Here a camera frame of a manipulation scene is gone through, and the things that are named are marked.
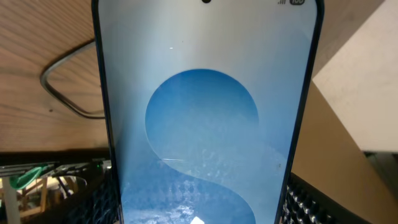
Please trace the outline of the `blue Galaxy smartphone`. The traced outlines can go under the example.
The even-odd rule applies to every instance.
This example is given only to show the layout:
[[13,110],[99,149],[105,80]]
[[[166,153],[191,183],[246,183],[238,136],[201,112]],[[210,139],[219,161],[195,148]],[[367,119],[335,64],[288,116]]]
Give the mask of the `blue Galaxy smartphone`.
[[321,0],[97,0],[122,223],[278,223]]

